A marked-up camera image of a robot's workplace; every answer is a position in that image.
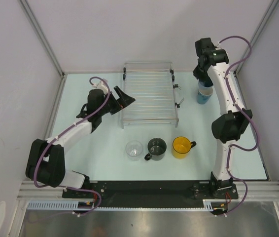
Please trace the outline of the blue ribbed flower mug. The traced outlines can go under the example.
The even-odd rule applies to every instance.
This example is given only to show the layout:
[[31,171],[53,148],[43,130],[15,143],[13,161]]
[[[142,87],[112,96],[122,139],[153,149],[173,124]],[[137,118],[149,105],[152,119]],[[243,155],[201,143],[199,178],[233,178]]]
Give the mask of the blue ribbed flower mug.
[[212,94],[212,87],[205,87],[200,85],[198,88],[197,102],[201,105],[205,104],[211,98]]

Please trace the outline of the clear octagonal glass cup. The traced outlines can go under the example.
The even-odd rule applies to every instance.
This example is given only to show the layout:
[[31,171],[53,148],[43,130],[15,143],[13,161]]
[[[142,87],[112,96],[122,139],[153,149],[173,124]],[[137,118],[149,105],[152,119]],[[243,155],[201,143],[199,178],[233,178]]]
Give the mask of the clear octagonal glass cup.
[[139,141],[130,141],[125,147],[128,158],[132,161],[138,161],[143,152],[142,143]]

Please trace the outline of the grey ceramic mug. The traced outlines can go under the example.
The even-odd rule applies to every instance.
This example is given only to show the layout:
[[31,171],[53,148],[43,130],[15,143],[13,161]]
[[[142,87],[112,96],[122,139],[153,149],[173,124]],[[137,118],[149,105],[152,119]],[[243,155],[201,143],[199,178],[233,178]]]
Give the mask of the grey ceramic mug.
[[165,152],[167,150],[167,144],[161,138],[153,138],[148,142],[147,150],[148,153],[144,157],[146,161],[160,161],[161,159],[163,159],[165,155]]

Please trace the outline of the yellow ceramic mug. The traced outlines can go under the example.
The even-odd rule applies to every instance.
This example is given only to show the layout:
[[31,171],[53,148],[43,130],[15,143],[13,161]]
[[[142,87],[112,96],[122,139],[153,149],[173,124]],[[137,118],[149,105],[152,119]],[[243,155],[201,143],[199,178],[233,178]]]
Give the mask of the yellow ceramic mug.
[[176,159],[184,159],[196,145],[197,143],[195,141],[190,141],[186,137],[176,137],[172,143],[172,155]]

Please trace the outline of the light blue plain cup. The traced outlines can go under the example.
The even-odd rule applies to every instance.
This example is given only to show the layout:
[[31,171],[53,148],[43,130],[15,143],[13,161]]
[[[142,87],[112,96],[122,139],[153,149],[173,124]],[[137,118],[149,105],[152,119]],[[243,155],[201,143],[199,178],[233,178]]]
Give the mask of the light blue plain cup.
[[205,88],[209,88],[209,87],[213,86],[213,83],[212,83],[211,80],[201,80],[201,79],[199,79],[198,83],[199,83],[200,86],[203,86]]

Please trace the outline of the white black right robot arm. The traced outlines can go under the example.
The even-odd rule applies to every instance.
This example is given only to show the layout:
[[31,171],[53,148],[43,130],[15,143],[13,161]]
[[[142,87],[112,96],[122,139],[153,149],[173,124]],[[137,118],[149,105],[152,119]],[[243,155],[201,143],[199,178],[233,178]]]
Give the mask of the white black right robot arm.
[[220,106],[220,117],[211,124],[217,147],[215,165],[210,174],[209,193],[214,198],[223,199],[228,194],[236,193],[230,167],[232,146],[247,129],[252,111],[245,109],[230,80],[227,52],[215,46],[211,38],[196,41],[195,48],[198,64],[193,75],[202,84],[201,88],[214,88]]

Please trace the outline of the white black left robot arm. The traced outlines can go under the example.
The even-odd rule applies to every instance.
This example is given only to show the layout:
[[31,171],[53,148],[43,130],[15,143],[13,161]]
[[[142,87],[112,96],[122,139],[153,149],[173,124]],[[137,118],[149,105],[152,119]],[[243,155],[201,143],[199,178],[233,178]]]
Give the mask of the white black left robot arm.
[[102,122],[102,116],[114,115],[136,101],[118,86],[114,87],[118,99],[103,89],[92,89],[72,126],[56,137],[36,139],[30,149],[25,175],[45,187],[71,187],[79,197],[91,191],[89,177],[66,169],[65,154],[83,137],[92,134]]

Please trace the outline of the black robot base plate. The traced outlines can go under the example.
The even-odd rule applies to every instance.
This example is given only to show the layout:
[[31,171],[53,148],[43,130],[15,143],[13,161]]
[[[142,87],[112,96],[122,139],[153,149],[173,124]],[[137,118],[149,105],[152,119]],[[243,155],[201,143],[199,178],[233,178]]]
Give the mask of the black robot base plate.
[[140,204],[152,206],[182,207],[198,200],[218,201],[238,199],[236,185],[215,190],[209,181],[91,181],[86,186],[100,194],[109,206],[114,204]]

